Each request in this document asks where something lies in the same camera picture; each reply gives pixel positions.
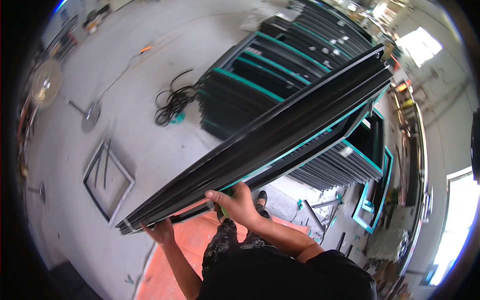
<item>right hand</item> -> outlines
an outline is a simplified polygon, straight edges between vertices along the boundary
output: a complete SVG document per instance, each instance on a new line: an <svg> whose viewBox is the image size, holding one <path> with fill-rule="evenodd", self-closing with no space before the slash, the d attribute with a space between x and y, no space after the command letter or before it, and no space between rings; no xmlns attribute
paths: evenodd
<svg viewBox="0 0 480 300"><path fill-rule="evenodd" d="M250 188L245 183L239 182L231 189L233 190L232 197L214 190L206 191L205 197L225 208L234 221L246 228L252 228L262 217L253 205Z"/></svg>

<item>black aluminum frame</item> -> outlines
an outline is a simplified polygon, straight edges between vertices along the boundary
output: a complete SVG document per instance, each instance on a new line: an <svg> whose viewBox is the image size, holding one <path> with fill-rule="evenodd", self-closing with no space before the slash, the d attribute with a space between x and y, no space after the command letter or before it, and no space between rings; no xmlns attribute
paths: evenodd
<svg viewBox="0 0 480 300"><path fill-rule="evenodd" d="M151 225L203 199L206 190L227 188L271 165L346 116L360 122L364 110L371 108L367 99L379 93L391 78L378 61L383 48L372 48L264 113L169 182L117 227L128 234L140 229L139 222ZM329 132L328 141L307 147L302 156L275 166L275 172L261 173L247 184L254 189L287 174L338 143L354 125L351 122L340 135ZM267 142L258 144L259 140Z"/></svg>

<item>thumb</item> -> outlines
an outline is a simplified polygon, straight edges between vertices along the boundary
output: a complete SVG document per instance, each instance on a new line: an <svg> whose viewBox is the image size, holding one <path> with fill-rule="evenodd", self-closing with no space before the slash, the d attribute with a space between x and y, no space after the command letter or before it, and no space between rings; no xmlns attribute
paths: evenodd
<svg viewBox="0 0 480 300"><path fill-rule="evenodd" d="M225 206L230 200L230 196L214 190L208 190L205 192L205 197L212 200L215 203Z"/></svg>

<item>left hand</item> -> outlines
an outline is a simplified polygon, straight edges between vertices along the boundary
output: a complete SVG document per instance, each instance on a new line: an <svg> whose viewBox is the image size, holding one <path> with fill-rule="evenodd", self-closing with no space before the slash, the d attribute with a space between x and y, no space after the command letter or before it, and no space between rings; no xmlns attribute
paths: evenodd
<svg viewBox="0 0 480 300"><path fill-rule="evenodd" d="M156 241L160 246L169 245L175 242L175 235L173 233L172 221L166 218L160 222L155 223L153 230L140 223L143 230Z"/></svg>

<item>hand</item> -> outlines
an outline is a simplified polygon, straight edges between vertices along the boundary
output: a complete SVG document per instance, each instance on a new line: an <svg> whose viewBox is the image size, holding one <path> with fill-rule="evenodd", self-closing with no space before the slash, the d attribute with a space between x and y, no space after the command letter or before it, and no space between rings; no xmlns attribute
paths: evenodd
<svg viewBox="0 0 480 300"><path fill-rule="evenodd" d="M234 192L232 197L213 190L206 191L205 197L225 208L234 221L248 229L252 228L262 217L253 205L250 188L245 183L239 182L231 189Z"/></svg>
<svg viewBox="0 0 480 300"><path fill-rule="evenodd" d="M140 223L140 226L161 247L175 242L175 235L173 234L173 226L170 218L166 218L165 220L155 223L153 230L142 223Z"/></svg>

